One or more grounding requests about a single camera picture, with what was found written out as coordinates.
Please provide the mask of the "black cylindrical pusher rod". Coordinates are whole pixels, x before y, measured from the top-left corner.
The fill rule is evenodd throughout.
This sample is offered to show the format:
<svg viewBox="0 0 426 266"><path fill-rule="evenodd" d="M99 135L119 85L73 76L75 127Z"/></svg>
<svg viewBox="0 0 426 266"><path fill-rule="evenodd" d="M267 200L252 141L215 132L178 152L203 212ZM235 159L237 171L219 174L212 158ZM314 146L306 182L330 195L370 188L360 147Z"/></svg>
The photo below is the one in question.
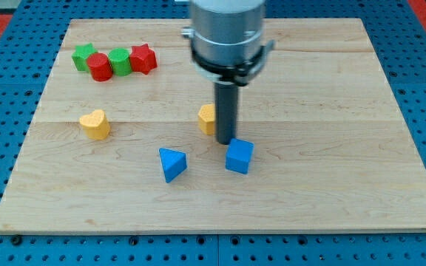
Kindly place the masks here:
<svg viewBox="0 0 426 266"><path fill-rule="evenodd" d="M228 145L237 132L238 87L234 84L214 85L215 136Z"/></svg>

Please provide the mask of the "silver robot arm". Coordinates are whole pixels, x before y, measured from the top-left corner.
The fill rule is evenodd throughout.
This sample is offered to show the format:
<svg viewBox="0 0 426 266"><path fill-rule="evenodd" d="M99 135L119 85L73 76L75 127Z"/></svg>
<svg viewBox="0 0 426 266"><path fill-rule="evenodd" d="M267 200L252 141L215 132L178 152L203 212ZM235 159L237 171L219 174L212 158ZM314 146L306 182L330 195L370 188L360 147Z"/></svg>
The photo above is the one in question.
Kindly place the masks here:
<svg viewBox="0 0 426 266"><path fill-rule="evenodd" d="M190 41L196 70L214 84L215 136L228 145L236 138L239 88L266 65L274 42L262 44L264 0L192 0Z"/></svg>

